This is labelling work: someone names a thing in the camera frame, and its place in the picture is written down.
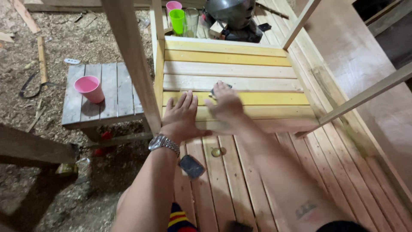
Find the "black strap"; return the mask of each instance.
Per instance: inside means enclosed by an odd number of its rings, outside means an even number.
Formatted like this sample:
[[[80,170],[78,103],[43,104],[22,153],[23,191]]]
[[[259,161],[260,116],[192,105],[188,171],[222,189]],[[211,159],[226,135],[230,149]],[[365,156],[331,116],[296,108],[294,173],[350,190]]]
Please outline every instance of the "black strap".
[[[33,96],[29,96],[29,97],[24,96],[24,90],[26,90],[27,85],[28,85],[28,84],[30,83],[30,81],[37,75],[37,73],[39,73],[39,72],[37,71],[37,72],[33,73],[33,74],[28,78],[28,80],[26,81],[26,83],[24,83],[23,87],[21,87],[21,90],[20,90],[20,92],[19,92],[19,97],[24,98],[24,99],[31,99],[31,98],[37,97],[37,96],[40,94],[40,92],[42,91],[42,87],[45,86],[45,85],[47,85],[47,86],[53,86],[53,87],[61,87],[61,88],[64,88],[63,86],[58,85],[58,84],[55,84],[55,83],[44,82],[44,83],[42,83],[42,84],[40,85],[39,90],[38,90],[37,93],[35,93]]]

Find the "helmet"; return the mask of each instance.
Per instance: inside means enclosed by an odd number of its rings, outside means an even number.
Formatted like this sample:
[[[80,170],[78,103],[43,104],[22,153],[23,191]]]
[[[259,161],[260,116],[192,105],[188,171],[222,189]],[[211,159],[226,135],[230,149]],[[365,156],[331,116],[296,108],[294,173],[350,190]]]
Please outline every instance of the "helmet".
[[[207,0],[206,11],[231,29],[242,29],[250,23],[255,12],[256,0]]]

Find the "green plastic cup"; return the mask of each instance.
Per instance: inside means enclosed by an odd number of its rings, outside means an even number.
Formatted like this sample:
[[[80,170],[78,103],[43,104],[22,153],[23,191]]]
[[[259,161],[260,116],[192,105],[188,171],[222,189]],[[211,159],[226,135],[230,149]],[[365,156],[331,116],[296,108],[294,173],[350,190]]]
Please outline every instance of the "green plastic cup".
[[[177,35],[182,35],[186,25],[185,12],[181,9],[173,9],[169,12],[173,30]]]

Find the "wristwatch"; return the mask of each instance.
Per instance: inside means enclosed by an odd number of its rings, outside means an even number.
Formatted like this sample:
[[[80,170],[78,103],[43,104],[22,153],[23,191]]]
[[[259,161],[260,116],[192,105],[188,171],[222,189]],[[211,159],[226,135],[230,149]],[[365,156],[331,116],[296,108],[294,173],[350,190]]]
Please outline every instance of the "wristwatch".
[[[172,151],[176,152],[178,157],[180,155],[180,148],[175,142],[168,139],[163,134],[158,134],[150,141],[149,150],[154,151],[154,150],[156,150],[158,148],[161,148],[161,147],[167,147],[167,148],[171,149]]]

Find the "clear drinking glass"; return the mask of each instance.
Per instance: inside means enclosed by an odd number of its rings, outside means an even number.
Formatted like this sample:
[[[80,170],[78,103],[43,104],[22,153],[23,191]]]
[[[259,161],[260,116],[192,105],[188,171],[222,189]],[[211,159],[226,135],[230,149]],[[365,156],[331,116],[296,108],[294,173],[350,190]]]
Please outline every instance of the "clear drinking glass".
[[[197,32],[197,23],[199,22],[199,11],[196,8],[186,8],[185,16],[187,30],[184,36],[195,38]]]

